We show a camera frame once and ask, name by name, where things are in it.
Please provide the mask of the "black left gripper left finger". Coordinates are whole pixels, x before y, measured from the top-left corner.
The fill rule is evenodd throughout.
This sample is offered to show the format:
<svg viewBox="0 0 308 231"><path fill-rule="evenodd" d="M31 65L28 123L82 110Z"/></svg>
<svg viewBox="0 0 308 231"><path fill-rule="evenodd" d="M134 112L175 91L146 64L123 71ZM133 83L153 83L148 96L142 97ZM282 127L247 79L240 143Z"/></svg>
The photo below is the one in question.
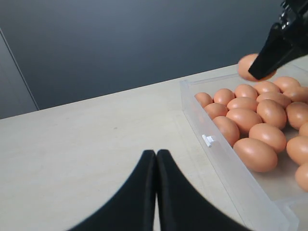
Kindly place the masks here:
<svg viewBox="0 0 308 231"><path fill-rule="evenodd" d="M71 231L152 231L157 180L156 154L143 151L121 188Z"/></svg>

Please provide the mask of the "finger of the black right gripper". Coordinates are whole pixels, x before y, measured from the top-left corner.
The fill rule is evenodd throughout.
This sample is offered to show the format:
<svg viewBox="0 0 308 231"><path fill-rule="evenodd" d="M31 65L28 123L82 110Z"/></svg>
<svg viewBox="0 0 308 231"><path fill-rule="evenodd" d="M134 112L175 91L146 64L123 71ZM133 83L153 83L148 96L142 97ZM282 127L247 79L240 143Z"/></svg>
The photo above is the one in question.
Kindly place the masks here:
<svg viewBox="0 0 308 231"><path fill-rule="evenodd" d="M264 47L248 69L257 80L263 80L285 64L308 54L308 23L293 22L282 28L274 23Z"/></svg>

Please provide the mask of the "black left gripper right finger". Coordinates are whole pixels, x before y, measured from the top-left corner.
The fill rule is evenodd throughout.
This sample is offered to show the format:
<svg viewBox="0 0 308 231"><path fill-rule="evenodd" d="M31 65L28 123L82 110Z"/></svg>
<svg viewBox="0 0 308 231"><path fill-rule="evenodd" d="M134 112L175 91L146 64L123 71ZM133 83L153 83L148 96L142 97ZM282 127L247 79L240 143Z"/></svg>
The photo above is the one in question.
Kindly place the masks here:
<svg viewBox="0 0 308 231"><path fill-rule="evenodd" d="M158 209L162 231L247 231L208 202L187 180L168 150L159 150Z"/></svg>

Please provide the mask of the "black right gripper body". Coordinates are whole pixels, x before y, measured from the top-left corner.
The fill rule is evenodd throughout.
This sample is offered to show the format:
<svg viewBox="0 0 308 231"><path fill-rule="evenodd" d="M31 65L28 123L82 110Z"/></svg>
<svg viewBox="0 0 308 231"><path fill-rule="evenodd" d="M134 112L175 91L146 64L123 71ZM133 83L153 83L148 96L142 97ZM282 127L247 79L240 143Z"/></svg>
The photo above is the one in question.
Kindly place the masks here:
<svg viewBox="0 0 308 231"><path fill-rule="evenodd" d="M283 0L280 22L283 36L296 46L308 40L308 1Z"/></svg>

